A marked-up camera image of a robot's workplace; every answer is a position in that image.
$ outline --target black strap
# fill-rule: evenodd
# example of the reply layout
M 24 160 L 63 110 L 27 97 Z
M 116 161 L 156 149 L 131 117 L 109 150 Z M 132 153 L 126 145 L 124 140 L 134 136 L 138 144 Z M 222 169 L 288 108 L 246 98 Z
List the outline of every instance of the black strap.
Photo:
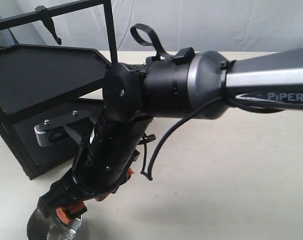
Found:
M 145 41 L 137 30 L 141 30 L 146 33 L 151 42 Z M 161 57 L 163 57 L 164 59 L 174 61 L 176 64 L 183 64 L 191 61 L 195 56 L 195 52 L 192 47 L 184 48 L 180 50 L 176 55 L 169 54 L 163 48 L 163 45 L 156 32 L 150 26 L 147 26 L 145 24 L 135 24 L 130 28 L 130 33 L 138 44 L 142 46 L 152 46 L 156 50 L 156 56 L 154 57 L 155 60 L 160 60 Z

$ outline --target black metal frame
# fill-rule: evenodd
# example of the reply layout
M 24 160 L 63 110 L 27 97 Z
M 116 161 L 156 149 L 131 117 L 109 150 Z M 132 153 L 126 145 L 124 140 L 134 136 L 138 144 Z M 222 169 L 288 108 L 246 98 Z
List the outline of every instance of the black metal frame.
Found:
M 49 7 L 47 8 L 47 13 L 50 15 L 50 17 L 55 17 L 55 16 L 75 12 L 78 10 L 82 10 L 98 5 L 103 5 L 104 7 L 110 57 L 111 57 L 111 62 L 114 64 L 118 62 L 118 56 L 117 56 L 112 4 L 110 0 L 78 0 L 59 6 Z M 40 21 L 40 20 L 41 20 L 41 16 L 36 11 L 24 13 L 18 16 L 8 17 L 0 20 L 0 31 L 28 23 Z M 8 50 L 10 51 L 10 48 L 17 48 L 19 46 L 21 45 L 14 45 L 8 47 Z M 24 45 L 24 47 L 31 49 L 48 48 L 48 46 L 41 46 L 41 45 Z M 63 50 L 68 52 L 79 50 L 79 48 L 60 47 L 60 46 L 50 46 L 50 48 L 52 49 L 57 48 L 57 50 L 60 51 Z M 102 56 L 98 51 L 97 54 L 99 55 L 100 58 L 104 58 L 104 56 Z M 0 107 L 0 135 L 3 138 L 3 140 L 6 142 L 6 144 L 8 145 L 14 156 L 17 158 L 19 164 L 22 166 L 24 172 L 30 179 L 33 179 L 49 171 L 50 169 L 56 167 L 57 165 L 62 164 L 63 162 L 66 161 L 66 159 L 60 162 L 56 162 L 55 164 L 48 165 L 43 168 L 39 168 L 39 166 L 37 166 L 33 162 L 31 155 L 27 151 L 18 133 L 15 131 L 13 125 L 21 121 L 27 120 L 45 111 L 48 111 L 61 104 L 75 102 L 75 101 L 77 102 L 79 100 L 77 100 L 76 98 L 85 95 L 87 93 L 90 93 L 94 90 L 97 90 L 101 87 L 102 87 L 101 81 L 97 81 L 94 84 L 87 85 L 85 88 L 84 87 L 77 88 L 72 91 L 68 91 L 62 95 L 45 100 L 31 107 L 22 109 L 11 115 L 6 114 Z M 95 100 L 86 100 L 86 101 L 88 102 L 89 105 L 95 104 Z

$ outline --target white backdrop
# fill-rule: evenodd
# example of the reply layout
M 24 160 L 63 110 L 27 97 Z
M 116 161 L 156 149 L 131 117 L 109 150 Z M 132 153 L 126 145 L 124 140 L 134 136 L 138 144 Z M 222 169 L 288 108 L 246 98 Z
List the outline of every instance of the white backdrop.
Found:
M 71 0 L 0 0 L 0 14 L 4 18 L 66 2 Z M 303 0 L 112 0 L 112 8 L 120 51 L 142 50 L 129 33 L 136 23 L 154 28 L 168 51 L 189 46 L 251 52 L 303 47 Z M 108 50 L 101 7 L 54 20 L 64 45 Z M 21 43 L 55 44 L 39 22 L 12 31 Z

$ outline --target white table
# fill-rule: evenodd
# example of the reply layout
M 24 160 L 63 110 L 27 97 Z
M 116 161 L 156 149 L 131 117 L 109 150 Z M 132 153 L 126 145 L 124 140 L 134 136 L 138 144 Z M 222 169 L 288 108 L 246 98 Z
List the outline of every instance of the white table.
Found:
M 119 58 L 141 63 L 148 55 Z M 148 133 L 160 139 L 176 121 L 155 119 Z M 30 181 L 0 137 L 0 240 L 25 239 L 39 196 L 70 164 Z M 141 165 L 142 157 L 134 170 Z M 191 120 L 168 139 L 153 176 L 135 174 L 117 194 L 86 203 L 92 240 L 303 240 L 303 112 L 229 109 L 216 121 Z

